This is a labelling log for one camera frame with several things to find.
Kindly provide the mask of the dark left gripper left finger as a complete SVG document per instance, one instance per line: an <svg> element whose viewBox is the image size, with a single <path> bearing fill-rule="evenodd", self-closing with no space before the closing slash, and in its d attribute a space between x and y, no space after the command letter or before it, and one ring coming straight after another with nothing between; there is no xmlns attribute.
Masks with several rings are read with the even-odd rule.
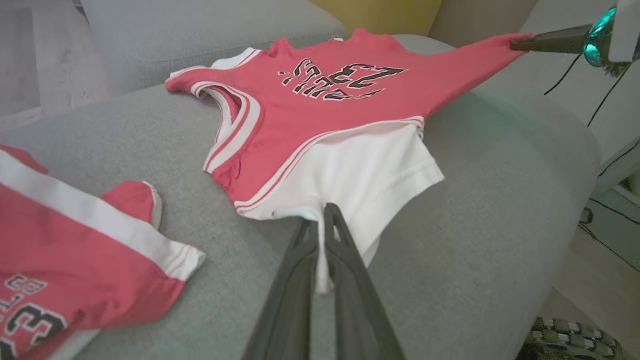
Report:
<svg viewBox="0 0 640 360"><path fill-rule="evenodd" d="M244 360L308 360L318 233L317 222L308 219L295 228L243 351Z"/></svg>

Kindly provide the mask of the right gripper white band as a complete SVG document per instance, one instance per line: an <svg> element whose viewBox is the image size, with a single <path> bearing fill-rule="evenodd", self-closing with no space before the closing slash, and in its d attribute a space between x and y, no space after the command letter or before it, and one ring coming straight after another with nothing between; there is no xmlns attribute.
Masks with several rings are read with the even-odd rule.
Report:
<svg viewBox="0 0 640 360"><path fill-rule="evenodd" d="M515 39L510 49L542 53L581 54L591 25L553 30L529 38ZM608 60L614 63L633 62L640 34L640 2L617 0L609 43Z"/></svg>

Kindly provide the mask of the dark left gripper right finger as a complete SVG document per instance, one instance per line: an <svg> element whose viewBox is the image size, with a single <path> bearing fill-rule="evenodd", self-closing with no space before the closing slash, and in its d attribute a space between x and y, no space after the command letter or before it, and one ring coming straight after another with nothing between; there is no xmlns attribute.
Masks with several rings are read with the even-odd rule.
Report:
<svg viewBox="0 0 640 360"><path fill-rule="evenodd" d="M400 342L335 203L324 208L324 247L334 285L336 358L404 360Z"/></svg>

